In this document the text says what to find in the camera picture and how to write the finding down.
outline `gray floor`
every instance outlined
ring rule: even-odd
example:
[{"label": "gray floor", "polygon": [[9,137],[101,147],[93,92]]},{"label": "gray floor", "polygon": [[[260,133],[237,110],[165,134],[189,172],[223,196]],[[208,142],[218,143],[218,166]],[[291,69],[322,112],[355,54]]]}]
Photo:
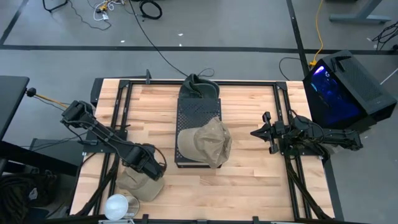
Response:
[{"label": "gray floor", "polygon": [[[49,7],[63,0],[48,0]],[[84,20],[93,20],[93,10],[85,0],[72,0]],[[11,21],[22,0],[0,0],[0,30]],[[306,49],[320,44],[314,17],[320,0],[294,0],[294,8]],[[325,1],[319,25],[325,49],[372,50],[373,38],[385,25],[350,25],[329,22],[329,13],[356,12],[365,0]],[[164,16],[159,21],[142,23],[156,45],[197,47],[270,47],[297,48],[285,1],[281,0],[164,0],[159,1]],[[384,0],[375,14],[391,16],[396,21],[396,0]],[[52,15],[42,9],[41,1],[30,0],[7,38],[6,45],[99,45],[150,46],[134,17],[121,6],[109,13],[112,27],[101,32],[80,23],[70,4]],[[385,49],[397,44],[391,41]],[[258,52],[164,52],[165,57],[186,73],[214,68],[217,79],[283,80],[278,62],[297,54]],[[311,61],[313,55],[306,55]],[[357,55],[358,60],[381,82],[398,67],[398,55]],[[0,50],[1,75],[30,77],[29,87],[60,101],[88,101],[96,77],[143,75],[150,69],[155,78],[183,78],[168,66],[157,52],[137,51],[57,51]],[[291,80],[302,80],[298,60],[285,60],[284,73]],[[398,74],[384,87],[398,97]],[[60,111],[24,98],[5,140],[29,145],[32,138],[63,139],[72,136],[60,123]],[[393,142],[398,124],[397,110],[392,118],[377,124],[361,137],[364,149],[341,152],[332,159],[343,213],[347,221],[395,223],[398,189],[398,154]],[[71,154],[59,152],[59,157]]]}]

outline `hat brim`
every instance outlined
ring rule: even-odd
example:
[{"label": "hat brim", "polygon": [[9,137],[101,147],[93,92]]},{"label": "hat brim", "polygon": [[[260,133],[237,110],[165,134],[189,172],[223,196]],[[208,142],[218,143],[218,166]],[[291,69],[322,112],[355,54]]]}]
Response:
[{"label": "hat brim", "polygon": [[206,158],[195,147],[195,134],[200,128],[181,130],[177,136],[177,147],[181,155],[187,159],[206,162]]}]

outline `black perforated tray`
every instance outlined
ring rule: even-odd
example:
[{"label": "black perforated tray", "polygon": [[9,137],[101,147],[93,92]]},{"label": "black perforated tray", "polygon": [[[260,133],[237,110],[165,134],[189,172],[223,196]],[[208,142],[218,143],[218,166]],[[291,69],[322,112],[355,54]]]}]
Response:
[{"label": "black perforated tray", "polygon": [[216,116],[218,116],[220,120],[222,119],[220,99],[178,99],[174,162],[179,168],[209,167],[202,162],[193,161],[183,157],[178,151],[177,137],[181,130],[202,127]]}]

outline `beige cap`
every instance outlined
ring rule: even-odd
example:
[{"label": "beige cap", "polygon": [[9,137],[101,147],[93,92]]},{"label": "beige cap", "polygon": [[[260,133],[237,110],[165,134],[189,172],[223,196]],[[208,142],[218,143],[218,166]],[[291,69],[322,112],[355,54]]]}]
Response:
[{"label": "beige cap", "polygon": [[231,144],[231,134],[218,117],[201,128],[181,130],[177,137],[178,150],[183,157],[206,162],[212,169],[228,160]]},{"label": "beige cap", "polygon": [[164,179],[154,181],[145,174],[140,174],[130,167],[116,179],[116,185],[127,190],[132,196],[144,202],[150,202],[164,186]]}]

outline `wooden table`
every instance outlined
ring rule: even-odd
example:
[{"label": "wooden table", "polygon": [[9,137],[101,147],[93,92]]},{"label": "wooden table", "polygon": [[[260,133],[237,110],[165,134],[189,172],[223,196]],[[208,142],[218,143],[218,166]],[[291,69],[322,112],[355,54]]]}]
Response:
[{"label": "wooden table", "polygon": [[[118,79],[105,79],[95,116],[110,126]],[[311,118],[302,82],[287,82],[290,105]],[[152,202],[141,202],[137,218],[184,220],[293,220],[283,156],[270,155],[269,144],[249,133],[263,125],[262,114],[276,119],[275,99],[269,86],[220,86],[223,122],[233,138],[229,160],[220,169],[179,169],[174,163],[178,85],[134,85],[129,105],[127,140],[148,142],[166,156],[165,187]],[[287,123],[285,106],[282,105]],[[98,186],[104,154],[93,156],[81,169],[71,214],[79,211]],[[334,217],[322,162],[302,156],[307,189],[319,206]],[[121,164],[118,175],[124,170]],[[304,217],[301,194],[296,189],[300,216]],[[116,187],[116,194],[129,195]],[[101,212],[108,198],[103,194]]]}]

